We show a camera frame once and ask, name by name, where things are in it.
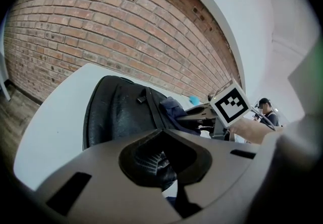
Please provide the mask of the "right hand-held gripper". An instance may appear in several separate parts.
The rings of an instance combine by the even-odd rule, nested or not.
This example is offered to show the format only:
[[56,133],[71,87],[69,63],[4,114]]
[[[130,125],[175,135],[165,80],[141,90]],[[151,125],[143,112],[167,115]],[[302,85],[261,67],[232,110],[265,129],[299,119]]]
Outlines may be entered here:
[[208,102],[186,110],[187,116],[176,118],[177,121],[213,122],[209,132],[212,139],[225,140],[229,128],[251,111],[251,105],[243,89],[235,79],[231,79],[216,92],[208,95]]

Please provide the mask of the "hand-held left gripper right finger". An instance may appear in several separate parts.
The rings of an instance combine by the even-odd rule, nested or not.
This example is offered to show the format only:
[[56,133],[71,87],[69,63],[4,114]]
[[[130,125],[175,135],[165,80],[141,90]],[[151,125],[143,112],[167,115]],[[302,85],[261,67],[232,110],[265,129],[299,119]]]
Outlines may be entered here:
[[164,153],[177,179],[164,197],[181,217],[220,199],[252,163],[259,147],[167,130]]

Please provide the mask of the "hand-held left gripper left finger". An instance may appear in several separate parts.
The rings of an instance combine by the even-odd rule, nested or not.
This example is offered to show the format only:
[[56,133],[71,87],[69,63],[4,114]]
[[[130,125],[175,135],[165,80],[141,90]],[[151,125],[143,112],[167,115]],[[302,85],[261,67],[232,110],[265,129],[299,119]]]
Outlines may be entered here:
[[174,223],[181,216],[162,195],[155,176],[139,166],[137,148],[159,130],[85,149],[36,190],[60,223]]

